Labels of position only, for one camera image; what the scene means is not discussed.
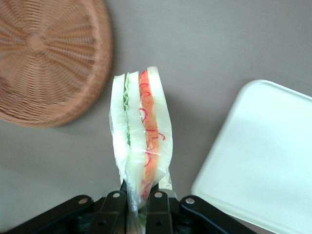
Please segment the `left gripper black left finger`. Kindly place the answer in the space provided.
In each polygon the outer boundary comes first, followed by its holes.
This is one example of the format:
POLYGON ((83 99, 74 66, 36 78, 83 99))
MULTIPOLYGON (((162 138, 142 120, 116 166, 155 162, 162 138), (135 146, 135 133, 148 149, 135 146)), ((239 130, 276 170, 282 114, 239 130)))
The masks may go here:
POLYGON ((124 234, 126 233, 127 189, 110 192, 94 201, 75 196, 5 234, 124 234))

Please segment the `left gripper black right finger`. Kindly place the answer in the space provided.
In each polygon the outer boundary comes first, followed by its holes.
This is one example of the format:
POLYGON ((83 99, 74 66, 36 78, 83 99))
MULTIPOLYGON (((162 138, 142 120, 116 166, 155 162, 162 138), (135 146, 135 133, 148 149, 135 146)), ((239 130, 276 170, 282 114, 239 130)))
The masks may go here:
POLYGON ((147 234, 254 234, 234 218, 195 195, 177 200, 172 190, 152 188, 147 234))

